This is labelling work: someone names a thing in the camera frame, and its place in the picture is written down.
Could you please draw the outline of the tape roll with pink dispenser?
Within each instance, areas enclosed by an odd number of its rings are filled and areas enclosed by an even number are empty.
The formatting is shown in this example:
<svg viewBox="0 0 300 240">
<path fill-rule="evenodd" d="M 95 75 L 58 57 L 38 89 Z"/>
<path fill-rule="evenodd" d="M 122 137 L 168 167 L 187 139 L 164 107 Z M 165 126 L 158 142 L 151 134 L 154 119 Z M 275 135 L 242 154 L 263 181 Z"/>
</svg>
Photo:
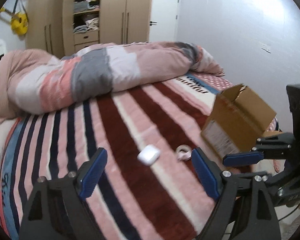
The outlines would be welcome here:
<svg viewBox="0 0 300 240">
<path fill-rule="evenodd" d="M 188 145 L 180 145 L 175 150 L 178 161 L 188 161 L 191 159 L 192 148 Z"/>
</svg>

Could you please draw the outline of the brown cardboard box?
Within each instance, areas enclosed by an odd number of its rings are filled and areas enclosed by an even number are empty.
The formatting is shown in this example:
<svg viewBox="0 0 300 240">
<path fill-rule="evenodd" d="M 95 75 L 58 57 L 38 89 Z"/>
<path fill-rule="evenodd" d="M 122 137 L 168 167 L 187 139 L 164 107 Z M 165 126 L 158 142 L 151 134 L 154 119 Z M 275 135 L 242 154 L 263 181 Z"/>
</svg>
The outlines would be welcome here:
<svg viewBox="0 0 300 240">
<path fill-rule="evenodd" d="M 220 157 L 246 152 L 268 130 L 276 112 L 250 87 L 232 86 L 216 95 L 201 135 Z"/>
</svg>

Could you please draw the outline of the white earbuds case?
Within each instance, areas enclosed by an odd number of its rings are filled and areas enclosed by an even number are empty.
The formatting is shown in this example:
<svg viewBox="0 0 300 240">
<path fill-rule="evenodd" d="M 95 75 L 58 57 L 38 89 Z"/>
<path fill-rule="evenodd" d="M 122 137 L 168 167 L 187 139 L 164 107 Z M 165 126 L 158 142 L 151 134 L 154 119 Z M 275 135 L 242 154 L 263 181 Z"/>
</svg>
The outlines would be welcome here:
<svg viewBox="0 0 300 240">
<path fill-rule="evenodd" d="M 154 145 L 147 145 L 137 156 L 143 165 L 151 166 L 160 157 L 160 150 Z"/>
</svg>

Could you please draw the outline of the striped plush blanket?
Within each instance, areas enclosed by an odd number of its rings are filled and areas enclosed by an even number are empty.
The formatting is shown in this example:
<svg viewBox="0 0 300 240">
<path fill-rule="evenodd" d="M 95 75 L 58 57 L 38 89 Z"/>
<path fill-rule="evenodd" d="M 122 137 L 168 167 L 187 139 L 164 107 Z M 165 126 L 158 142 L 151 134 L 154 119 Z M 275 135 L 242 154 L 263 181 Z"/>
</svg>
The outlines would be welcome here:
<svg viewBox="0 0 300 240">
<path fill-rule="evenodd" d="M 99 147 L 106 170 L 87 199 L 107 239 L 193 239 L 214 206 L 180 145 L 205 147 L 200 135 L 224 78 L 184 76 L 106 94 L 60 111 L 0 123 L 0 225 L 17 239 L 23 210 L 40 176 L 62 178 Z M 138 161 L 147 146 L 151 165 Z"/>
</svg>

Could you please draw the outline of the white door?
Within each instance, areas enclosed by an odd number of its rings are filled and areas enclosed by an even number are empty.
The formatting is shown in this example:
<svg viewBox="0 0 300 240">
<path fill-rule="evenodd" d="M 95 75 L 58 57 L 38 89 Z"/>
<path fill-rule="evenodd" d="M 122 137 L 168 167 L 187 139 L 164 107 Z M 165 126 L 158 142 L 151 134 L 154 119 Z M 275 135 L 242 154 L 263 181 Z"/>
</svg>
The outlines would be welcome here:
<svg viewBox="0 0 300 240">
<path fill-rule="evenodd" d="M 175 41 L 180 0 L 152 0 L 149 42 Z"/>
</svg>

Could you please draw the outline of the wooden wardrobe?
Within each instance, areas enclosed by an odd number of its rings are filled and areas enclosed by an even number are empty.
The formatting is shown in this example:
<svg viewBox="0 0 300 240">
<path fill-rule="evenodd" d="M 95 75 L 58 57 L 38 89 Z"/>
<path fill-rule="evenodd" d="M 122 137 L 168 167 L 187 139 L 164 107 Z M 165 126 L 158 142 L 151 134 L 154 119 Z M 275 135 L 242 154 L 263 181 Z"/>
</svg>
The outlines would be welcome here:
<svg viewBox="0 0 300 240">
<path fill-rule="evenodd" d="M 26 48 L 57 57 L 97 43 L 149 39 L 151 0 L 28 0 Z"/>
</svg>

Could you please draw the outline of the yellow ukulele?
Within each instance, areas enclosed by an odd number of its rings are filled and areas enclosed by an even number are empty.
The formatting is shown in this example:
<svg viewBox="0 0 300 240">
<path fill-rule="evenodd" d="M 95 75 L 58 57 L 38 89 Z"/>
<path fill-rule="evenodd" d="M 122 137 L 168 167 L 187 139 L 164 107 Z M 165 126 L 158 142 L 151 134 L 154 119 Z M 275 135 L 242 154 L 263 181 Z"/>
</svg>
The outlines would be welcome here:
<svg viewBox="0 0 300 240">
<path fill-rule="evenodd" d="M 0 13 L 2 12 L 11 17 L 10 26 L 14 34 L 17 34 L 18 36 L 26 35 L 29 27 L 29 17 L 23 4 L 23 0 L 15 0 L 12 11 L 2 7 Z"/>
</svg>

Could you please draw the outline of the white wall switch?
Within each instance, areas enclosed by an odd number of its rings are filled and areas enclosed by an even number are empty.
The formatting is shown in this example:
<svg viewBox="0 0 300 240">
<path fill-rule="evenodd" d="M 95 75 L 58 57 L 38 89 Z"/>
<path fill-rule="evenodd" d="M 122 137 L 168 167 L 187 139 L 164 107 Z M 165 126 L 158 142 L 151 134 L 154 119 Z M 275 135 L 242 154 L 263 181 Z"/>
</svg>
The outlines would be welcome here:
<svg viewBox="0 0 300 240">
<path fill-rule="evenodd" d="M 260 47 L 262 50 L 266 51 L 267 53 L 271 53 L 271 46 L 264 44 L 264 43 L 260 43 Z"/>
</svg>

